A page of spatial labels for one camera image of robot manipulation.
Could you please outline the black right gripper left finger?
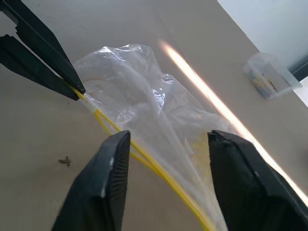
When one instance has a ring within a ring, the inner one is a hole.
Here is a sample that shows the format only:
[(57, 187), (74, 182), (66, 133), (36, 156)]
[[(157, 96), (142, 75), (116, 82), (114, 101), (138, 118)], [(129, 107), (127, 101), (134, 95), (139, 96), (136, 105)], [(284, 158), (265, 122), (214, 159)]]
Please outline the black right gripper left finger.
[(108, 137), (77, 175), (51, 231), (121, 231), (130, 132)]

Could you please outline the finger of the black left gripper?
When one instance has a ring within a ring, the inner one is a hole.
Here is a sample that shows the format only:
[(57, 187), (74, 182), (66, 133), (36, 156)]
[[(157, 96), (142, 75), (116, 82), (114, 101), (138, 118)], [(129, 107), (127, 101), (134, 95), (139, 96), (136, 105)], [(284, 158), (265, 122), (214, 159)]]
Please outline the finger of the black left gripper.
[(41, 86), (77, 101), (78, 95), (16, 38), (0, 37), (0, 64)]
[(85, 93), (82, 81), (56, 36), (21, 0), (0, 0), (0, 12), (16, 24), (17, 40), (21, 44), (62, 78), (76, 94)]

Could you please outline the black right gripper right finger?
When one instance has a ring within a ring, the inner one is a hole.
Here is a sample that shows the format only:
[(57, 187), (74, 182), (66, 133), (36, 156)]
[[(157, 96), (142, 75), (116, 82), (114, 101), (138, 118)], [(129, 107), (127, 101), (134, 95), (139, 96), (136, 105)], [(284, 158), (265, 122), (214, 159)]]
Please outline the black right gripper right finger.
[(308, 231), (308, 206), (251, 142), (220, 130), (207, 135), (214, 190), (228, 231)]

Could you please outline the clear plastic bag yellow zip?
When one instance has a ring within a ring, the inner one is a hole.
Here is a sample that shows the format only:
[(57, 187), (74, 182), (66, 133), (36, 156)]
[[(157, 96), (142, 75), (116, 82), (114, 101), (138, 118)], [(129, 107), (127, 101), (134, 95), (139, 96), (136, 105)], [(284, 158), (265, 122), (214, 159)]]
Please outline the clear plastic bag yellow zip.
[(212, 180), (208, 133), (235, 133), (213, 106), (202, 106), (161, 71), (145, 45), (103, 47), (74, 64), (82, 102), (108, 134), (131, 132), (131, 155), (165, 180), (205, 231), (227, 231)]

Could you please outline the clear plastic storage box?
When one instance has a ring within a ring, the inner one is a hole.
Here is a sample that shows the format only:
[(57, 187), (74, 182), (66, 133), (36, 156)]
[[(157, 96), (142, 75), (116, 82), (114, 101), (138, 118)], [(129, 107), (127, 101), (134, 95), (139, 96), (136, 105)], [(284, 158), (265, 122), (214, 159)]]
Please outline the clear plastic storage box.
[(255, 53), (246, 61), (243, 70), (266, 100), (282, 97), (302, 87), (302, 84), (272, 54)]

